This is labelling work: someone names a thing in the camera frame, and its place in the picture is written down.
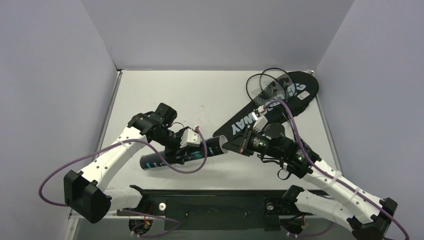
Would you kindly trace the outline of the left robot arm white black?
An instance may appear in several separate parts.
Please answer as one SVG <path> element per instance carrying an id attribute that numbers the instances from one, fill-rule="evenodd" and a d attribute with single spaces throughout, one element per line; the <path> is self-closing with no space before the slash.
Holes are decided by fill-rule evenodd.
<path id="1" fill-rule="evenodd" d="M 145 214 L 149 201 L 143 197 L 140 187 L 130 185 L 112 189 L 108 185 L 142 148 L 149 147 L 158 154 L 151 142 L 170 150 L 206 146 L 199 127 L 185 127 L 177 133 L 171 131 L 170 125 L 176 118 L 176 110 L 164 103 L 155 111 L 134 115 L 115 142 L 96 153 L 94 161 L 78 172 L 71 170 L 65 175 L 65 204 L 92 224 L 110 211 L 131 209 L 136 215 Z"/>

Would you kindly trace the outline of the black racket bag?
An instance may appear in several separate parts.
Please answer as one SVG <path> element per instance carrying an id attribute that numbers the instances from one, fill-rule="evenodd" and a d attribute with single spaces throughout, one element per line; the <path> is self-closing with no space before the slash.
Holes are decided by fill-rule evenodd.
<path id="1" fill-rule="evenodd" d="M 255 123 L 252 112 L 267 105 L 264 112 L 267 122 L 284 123 L 289 116 L 280 102 L 284 101 L 291 114 L 296 117 L 306 110 L 319 91 L 318 80 L 303 71 L 287 72 L 281 68 L 268 68 L 250 76 L 245 84 L 250 102 L 213 133 L 232 139 L 246 126 Z"/>

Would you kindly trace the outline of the translucent tube lid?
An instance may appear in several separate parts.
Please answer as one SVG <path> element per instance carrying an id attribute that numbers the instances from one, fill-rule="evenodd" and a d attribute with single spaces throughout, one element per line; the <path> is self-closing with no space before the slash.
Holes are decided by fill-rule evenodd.
<path id="1" fill-rule="evenodd" d="M 219 149 L 222 154 L 227 154 L 229 151 L 225 149 L 225 144 L 228 142 L 228 139 L 224 135 L 219 136 Z"/>

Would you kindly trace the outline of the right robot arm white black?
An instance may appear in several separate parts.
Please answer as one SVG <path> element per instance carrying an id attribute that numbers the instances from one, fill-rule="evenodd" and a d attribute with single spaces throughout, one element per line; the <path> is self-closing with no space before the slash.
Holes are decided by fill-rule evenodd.
<path id="1" fill-rule="evenodd" d="M 394 222 L 398 204 L 391 198 L 366 193 L 332 168 L 308 145 L 286 137 L 279 123 L 268 125 L 263 134 L 247 126 L 223 145 L 244 155 L 256 154 L 263 163 L 274 162 L 288 176 L 296 176 L 329 195 L 329 198 L 292 185 L 282 197 L 286 213 L 308 213 L 349 230 L 357 240 L 383 240 Z"/>

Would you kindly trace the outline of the black shuttlecock tube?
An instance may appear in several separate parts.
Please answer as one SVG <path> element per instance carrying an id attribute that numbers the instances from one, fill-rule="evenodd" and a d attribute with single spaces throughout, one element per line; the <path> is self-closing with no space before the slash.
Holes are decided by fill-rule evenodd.
<path id="1" fill-rule="evenodd" d="M 227 142 L 228 140 L 224 135 L 208 138 L 206 140 L 207 158 L 228 153 L 228 150 L 223 148 L 223 145 Z M 199 146 L 185 147 L 177 151 L 166 149 L 159 153 L 170 165 L 184 165 L 185 162 L 200 160 L 205 157 L 205 150 L 202 143 Z M 139 160 L 139 164 L 143 170 L 166 166 L 156 153 L 143 155 Z"/>

